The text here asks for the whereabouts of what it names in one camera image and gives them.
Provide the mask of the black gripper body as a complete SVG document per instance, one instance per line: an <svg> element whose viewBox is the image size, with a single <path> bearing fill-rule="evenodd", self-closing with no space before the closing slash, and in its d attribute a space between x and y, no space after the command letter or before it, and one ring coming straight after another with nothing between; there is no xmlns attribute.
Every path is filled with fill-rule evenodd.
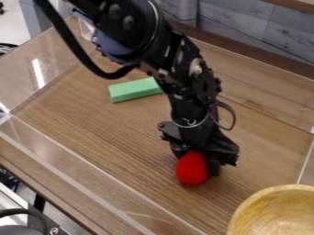
<svg viewBox="0 0 314 235"><path fill-rule="evenodd" d="M235 166L239 158L239 146L224 135L219 127L204 123L196 127L180 127L174 121L162 121L156 125L162 139L172 144L187 145L190 151L204 156L216 156L226 164Z"/></svg>

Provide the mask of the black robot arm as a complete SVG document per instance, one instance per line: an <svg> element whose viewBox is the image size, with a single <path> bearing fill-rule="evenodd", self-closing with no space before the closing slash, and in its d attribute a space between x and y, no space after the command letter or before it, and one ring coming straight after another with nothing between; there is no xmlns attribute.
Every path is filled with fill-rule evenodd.
<svg viewBox="0 0 314 235"><path fill-rule="evenodd" d="M219 123L219 110L234 109L218 99L220 80L200 49L172 27L154 0L65 1L73 14L95 28L92 43L100 55L120 68L105 72L97 67L49 0L35 0L77 60L107 80L124 77L135 69L155 79L168 97L172 117L158 124L158 130L178 163L187 165L176 173L218 176L222 166L236 164L239 147L226 136L231 127Z"/></svg>

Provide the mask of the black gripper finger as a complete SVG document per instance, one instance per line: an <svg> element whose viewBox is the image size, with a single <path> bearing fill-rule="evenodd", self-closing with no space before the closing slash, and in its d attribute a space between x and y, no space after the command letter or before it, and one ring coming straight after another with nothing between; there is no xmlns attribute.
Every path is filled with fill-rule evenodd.
<svg viewBox="0 0 314 235"><path fill-rule="evenodd" d="M172 154L176 157L176 159L180 159L190 150L187 145L178 145L178 144L172 144L171 149L172 149Z"/></svg>
<svg viewBox="0 0 314 235"><path fill-rule="evenodd" d="M224 161L214 155L211 155L206 158L207 174L210 177L219 176L220 166L224 164L226 164Z"/></svg>

